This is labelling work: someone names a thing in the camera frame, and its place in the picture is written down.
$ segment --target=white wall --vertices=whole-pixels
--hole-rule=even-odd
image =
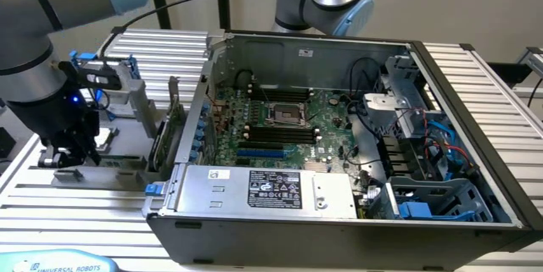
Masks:
[[[543,46],[541,0],[375,0],[362,36],[473,43],[487,60],[513,61],[526,46]],[[233,27],[267,31],[275,0],[231,0]],[[215,29],[217,0],[171,10],[175,28]]]

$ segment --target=blue latch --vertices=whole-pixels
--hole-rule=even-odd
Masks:
[[[414,220],[437,220],[437,221],[473,221],[475,212],[469,210],[461,215],[433,215],[426,202],[405,202],[401,204],[401,217]]]
[[[97,58],[98,58],[98,56],[94,53],[82,53],[79,55],[79,60],[83,60],[83,61],[94,61],[94,60],[97,60]]]
[[[162,185],[149,184],[146,187],[146,196],[153,196],[153,197],[162,196]]]

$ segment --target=motherboard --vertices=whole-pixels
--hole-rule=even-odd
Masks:
[[[350,172],[343,158],[355,146],[351,99],[327,90],[258,92],[218,91],[217,165]]]

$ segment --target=power supply label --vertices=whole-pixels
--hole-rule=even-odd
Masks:
[[[263,172],[251,170],[249,197],[251,207],[302,209],[299,172]]]

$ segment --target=sticker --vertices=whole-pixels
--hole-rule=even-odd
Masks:
[[[263,172],[249,175],[247,204],[261,208],[302,209],[299,172]]]
[[[298,56],[301,56],[301,57],[313,57],[314,56],[314,51],[313,50],[301,50],[298,52]]]
[[[230,169],[210,169],[210,174],[207,178],[214,180],[229,180]]]

